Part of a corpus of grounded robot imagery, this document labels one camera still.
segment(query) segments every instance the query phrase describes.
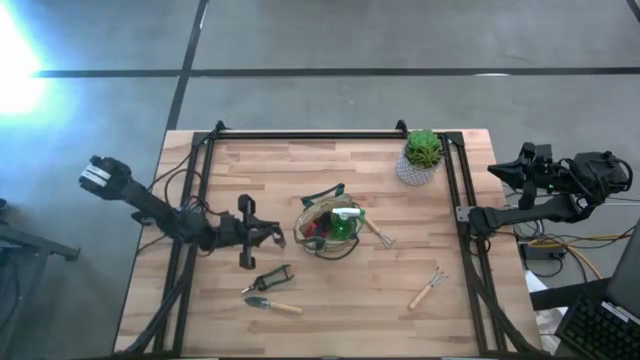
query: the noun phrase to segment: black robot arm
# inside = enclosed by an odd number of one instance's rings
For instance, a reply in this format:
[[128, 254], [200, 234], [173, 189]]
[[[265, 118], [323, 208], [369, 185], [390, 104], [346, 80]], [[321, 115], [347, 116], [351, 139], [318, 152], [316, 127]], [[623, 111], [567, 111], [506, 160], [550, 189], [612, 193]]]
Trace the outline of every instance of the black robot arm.
[[251, 248], [259, 247], [269, 236], [273, 236], [281, 248], [286, 245], [277, 222], [262, 221], [254, 216], [255, 201], [249, 195], [238, 198], [238, 210], [242, 221], [228, 212], [220, 214], [220, 225], [212, 226], [204, 211], [197, 206], [172, 208], [151, 194], [131, 176], [126, 164], [109, 157], [93, 156], [89, 166], [80, 175], [80, 187], [105, 200], [122, 200], [139, 211], [132, 217], [143, 225], [144, 219], [153, 219], [155, 224], [174, 241], [196, 243], [203, 251], [212, 252], [221, 247], [241, 244], [240, 266], [255, 268]]
[[[584, 220], [609, 195], [628, 191], [633, 182], [629, 164], [610, 151], [580, 153], [574, 159], [553, 162], [551, 145], [532, 143], [522, 146], [517, 160], [491, 165], [488, 170], [514, 191], [522, 189], [522, 196], [517, 209], [470, 209], [469, 224], [477, 236], [487, 236], [504, 225], [534, 220]], [[538, 189], [558, 195], [534, 205]]]

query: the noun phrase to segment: wooden handle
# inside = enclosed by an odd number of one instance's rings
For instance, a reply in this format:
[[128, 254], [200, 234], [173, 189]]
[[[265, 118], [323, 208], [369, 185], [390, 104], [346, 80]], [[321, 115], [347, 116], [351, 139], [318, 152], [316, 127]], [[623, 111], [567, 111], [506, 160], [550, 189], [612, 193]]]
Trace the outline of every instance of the wooden handle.
[[273, 309], [278, 309], [278, 310], [282, 310], [282, 311], [286, 311], [286, 312], [290, 312], [290, 313], [294, 313], [294, 314], [302, 314], [302, 309], [299, 307], [295, 307], [295, 306], [289, 306], [289, 305], [284, 305], [284, 304], [278, 304], [278, 303], [270, 303], [271, 308]]
[[415, 309], [415, 307], [418, 306], [420, 300], [422, 300], [422, 298], [427, 295], [429, 290], [431, 290], [431, 285], [427, 284], [427, 286], [425, 286], [424, 289], [422, 289], [422, 291], [420, 291], [420, 293], [415, 298], [413, 298], [413, 301], [411, 301], [411, 304], [409, 304], [409, 309]]
[[371, 221], [371, 219], [369, 219], [367, 216], [364, 217], [364, 222], [366, 222], [367, 225], [369, 225], [369, 227], [371, 228], [371, 230], [373, 230], [374, 233], [376, 234], [381, 233], [380, 229], [376, 226], [376, 224], [374, 224], [373, 221]]

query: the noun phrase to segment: green bottle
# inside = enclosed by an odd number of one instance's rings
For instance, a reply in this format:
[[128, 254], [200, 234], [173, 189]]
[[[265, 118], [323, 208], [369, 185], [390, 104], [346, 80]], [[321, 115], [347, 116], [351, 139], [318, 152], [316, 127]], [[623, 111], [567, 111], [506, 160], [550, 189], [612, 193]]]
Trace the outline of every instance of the green bottle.
[[331, 232], [334, 240], [347, 240], [356, 231], [358, 217], [364, 216], [364, 209], [336, 208], [331, 211]]

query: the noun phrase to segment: gray floor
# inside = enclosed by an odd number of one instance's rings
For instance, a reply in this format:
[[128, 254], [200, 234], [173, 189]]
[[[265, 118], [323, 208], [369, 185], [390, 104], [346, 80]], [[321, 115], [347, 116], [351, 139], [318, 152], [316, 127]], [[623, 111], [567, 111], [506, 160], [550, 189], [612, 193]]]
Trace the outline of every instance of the gray floor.
[[[179, 69], [197, 3], [7, 6], [42, 69], [118, 70]], [[622, 0], [212, 0], [203, 25], [194, 63], [200, 69], [640, 65], [640, 24]], [[12, 358], [110, 352], [140, 228], [129, 207], [82, 191], [77, 178], [100, 154], [125, 161], [136, 179], [149, 182], [176, 83], [41, 80], [36, 107], [0, 113], [0, 194], [13, 205], [9, 220], [82, 247], [78, 262], [48, 264]], [[637, 76], [192, 79], [178, 128], [210, 129], [216, 120], [237, 129], [388, 128], [404, 119], [416, 128], [488, 128], [499, 161], [533, 141], [552, 143], [557, 157], [612, 150], [638, 170], [639, 91]], [[625, 196], [640, 198], [640, 186]], [[638, 216], [638, 207], [602, 207], [585, 222], [549, 231], [615, 233]], [[587, 255], [610, 275], [623, 245]], [[566, 264], [545, 283], [580, 282], [577, 266]]]

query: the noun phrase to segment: wooden table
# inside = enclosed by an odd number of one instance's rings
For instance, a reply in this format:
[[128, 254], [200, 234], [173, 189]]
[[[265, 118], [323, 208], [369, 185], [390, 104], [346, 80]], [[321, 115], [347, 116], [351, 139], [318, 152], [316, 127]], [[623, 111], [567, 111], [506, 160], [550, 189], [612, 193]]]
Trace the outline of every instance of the wooden table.
[[[501, 183], [486, 171], [487, 165], [495, 163], [488, 131], [463, 132], [479, 205], [503, 205]], [[158, 174], [187, 155], [192, 134], [192, 131], [167, 133]], [[288, 245], [281, 250], [268, 239], [261, 248], [254, 249], [255, 271], [238, 266], [239, 247], [219, 249], [209, 257], [197, 259], [183, 355], [476, 355], [446, 171], [442, 168], [434, 181], [425, 186], [405, 185], [395, 172], [403, 143], [216, 141], [207, 195], [213, 210], [229, 210], [239, 215], [237, 197], [248, 193], [257, 202], [256, 216], [280, 221]], [[453, 158], [459, 171], [457, 154]], [[466, 203], [460, 173], [457, 178], [462, 202]], [[171, 183], [172, 204], [179, 202], [183, 181], [184, 177], [179, 175]], [[397, 239], [392, 249], [386, 250], [366, 227], [359, 247], [337, 262], [315, 258], [293, 241], [292, 227], [303, 210], [300, 198], [339, 182], [346, 184], [346, 192], [387, 235]], [[160, 181], [154, 193], [162, 197], [164, 185]], [[210, 221], [217, 223], [215, 217]], [[145, 229], [140, 245], [158, 235], [155, 228]], [[138, 256], [117, 350], [129, 345], [157, 310], [169, 253], [170, 241], [165, 241]], [[528, 341], [540, 346], [513, 238], [494, 237], [489, 255], [500, 305]], [[240, 291], [259, 274], [284, 263], [291, 264], [295, 279], [260, 295], [299, 306], [304, 314], [292, 316], [247, 306]], [[414, 311], [409, 311], [407, 305], [436, 266], [449, 279], [433, 289]], [[483, 312], [489, 347], [495, 348], [488, 312], [486, 309]], [[169, 319], [168, 347], [174, 322], [175, 314]]]

